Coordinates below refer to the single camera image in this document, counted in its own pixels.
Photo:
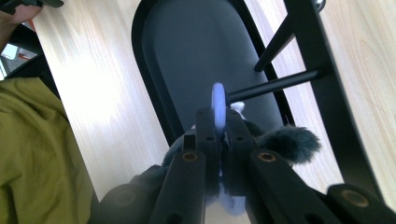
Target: olive green fabric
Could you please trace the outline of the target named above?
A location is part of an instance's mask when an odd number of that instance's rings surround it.
[[[36,78],[0,82],[0,223],[86,223],[93,187],[61,101]]]

